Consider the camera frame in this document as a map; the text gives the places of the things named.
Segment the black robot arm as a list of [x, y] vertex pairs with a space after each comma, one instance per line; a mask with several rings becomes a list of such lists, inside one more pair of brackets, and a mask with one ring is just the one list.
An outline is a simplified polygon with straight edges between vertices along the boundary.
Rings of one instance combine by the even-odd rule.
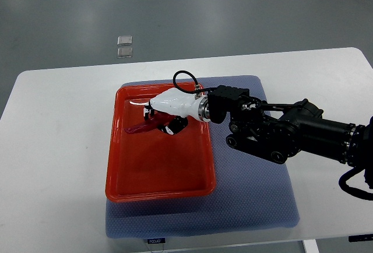
[[372, 124], [356, 125], [326, 120], [323, 110], [307, 99], [294, 104], [269, 104], [251, 96], [249, 89], [220, 85], [207, 88], [203, 115], [215, 124], [230, 116], [229, 147], [283, 164], [300, 151], [346, 164], [352, 169], [339, 179], [339, 187], [363, 200], [372, 193], [351, 187], [347, 181], [360, 172], [372, 187]]

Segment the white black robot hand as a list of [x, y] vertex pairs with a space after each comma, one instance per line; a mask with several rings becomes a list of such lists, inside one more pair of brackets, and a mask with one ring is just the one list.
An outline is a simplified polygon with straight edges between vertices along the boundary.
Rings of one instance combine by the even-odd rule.
[[175, 135], [188, 125], [188, 117], [200, 122], [209, 122], [209, 107], [207, 96], [202, 93], [186, 93], [177, 88], [170, 88], [150, 99], [144, 106], [145, 120], [157, 114], [165, 113], [169, 121], [162, 121], [157, 129]]

